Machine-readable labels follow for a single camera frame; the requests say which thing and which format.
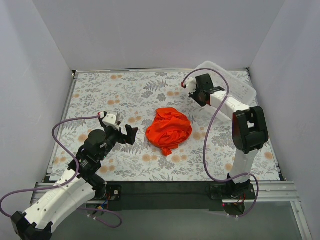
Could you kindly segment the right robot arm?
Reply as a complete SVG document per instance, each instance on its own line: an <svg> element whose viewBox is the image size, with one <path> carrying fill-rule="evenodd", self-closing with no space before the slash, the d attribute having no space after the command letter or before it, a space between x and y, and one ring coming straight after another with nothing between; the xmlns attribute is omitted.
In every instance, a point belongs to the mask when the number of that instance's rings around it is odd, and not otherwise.
<svg viewBox="0 0 320 240"><path fill-rule="evenodd" d="M214 86L211 76L203 74L186 80L182 87L201 107L215 108L214 116L223 113L232 121L232 141L235 160L226 180L219 180L222 193L232 198L244 196L250 190L251 169L258 151L269 140L264 110L251 107L230 96L230 89Z"/></svg>

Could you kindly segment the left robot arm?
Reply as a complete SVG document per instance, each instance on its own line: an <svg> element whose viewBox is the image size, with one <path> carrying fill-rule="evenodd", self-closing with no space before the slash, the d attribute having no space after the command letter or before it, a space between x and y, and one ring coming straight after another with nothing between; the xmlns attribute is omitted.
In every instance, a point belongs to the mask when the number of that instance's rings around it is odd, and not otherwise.
<svg viewBox="0 0 320 240"><path fill-rule="evenodd" d="M101 162L117 143L133 145L138 128L105 126L89 133L78 149L76 159L60 179L31 207L15 212L11 219L15 233L22 240L49 240L55 229L70 214L91 199L103 199L106 182L97 175Z"/></svg>

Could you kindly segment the orange t shirt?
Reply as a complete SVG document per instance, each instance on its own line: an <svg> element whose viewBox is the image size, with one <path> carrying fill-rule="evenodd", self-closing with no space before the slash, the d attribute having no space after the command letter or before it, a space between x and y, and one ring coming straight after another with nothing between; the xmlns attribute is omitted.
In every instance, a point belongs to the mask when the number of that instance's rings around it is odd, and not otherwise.
<svg viewBox="0 0 320 240"><path fill-rule="evenodd" d="M172 154L192 134L192 125L183 113L175 108L158 108L152 124L145 135L148 141L159 148L164 156Z"/></svg>

